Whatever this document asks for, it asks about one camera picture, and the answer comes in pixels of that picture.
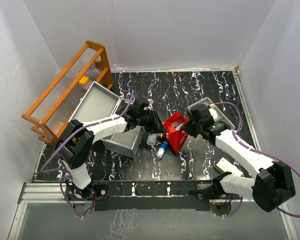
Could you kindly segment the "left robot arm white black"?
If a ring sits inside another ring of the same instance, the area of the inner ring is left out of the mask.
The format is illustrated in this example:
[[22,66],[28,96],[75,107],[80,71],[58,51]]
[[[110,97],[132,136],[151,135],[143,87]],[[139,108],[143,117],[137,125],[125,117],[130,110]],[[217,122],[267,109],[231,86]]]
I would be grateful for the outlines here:
[[86,160],[93,143],[114,134],[121,134],[144,128],[150,134],[163,134],[167,128],[163,125],[152,104],[145,98],[135,98],[123,103],[109,117],[91,122],[71,120],[54,146],[54,153],[63,160],[67,183],[72,183],[72,192],[87,200],[93,195],[93,184]]

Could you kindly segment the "red first aid pouch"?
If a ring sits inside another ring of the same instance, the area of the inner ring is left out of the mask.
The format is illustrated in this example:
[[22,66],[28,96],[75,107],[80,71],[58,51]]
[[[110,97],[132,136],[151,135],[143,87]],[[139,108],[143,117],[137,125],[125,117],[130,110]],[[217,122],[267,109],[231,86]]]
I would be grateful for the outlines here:
[[164,134],[175,154],[179,152],[188,137],[183,129],[187,122],[187,119],[176,111],[163,123],[167,130]]

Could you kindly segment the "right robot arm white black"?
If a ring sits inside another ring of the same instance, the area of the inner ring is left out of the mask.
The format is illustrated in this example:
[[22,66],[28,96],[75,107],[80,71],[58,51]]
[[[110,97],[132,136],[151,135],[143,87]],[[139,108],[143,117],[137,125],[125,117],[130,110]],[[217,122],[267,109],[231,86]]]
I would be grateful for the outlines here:
[[271,212],[295,196],[292,171],[285,163],[274,161],[248,146],[206,104],[192,106],[189,114],[185,132],[192,137],[201,135],[204,140],[229,154],[251,176],[247,178],[226,171],[215,177],[211,186],[200,190],[201,194],[215,195],[220,199],[236,194],[254,200],[266,212]]

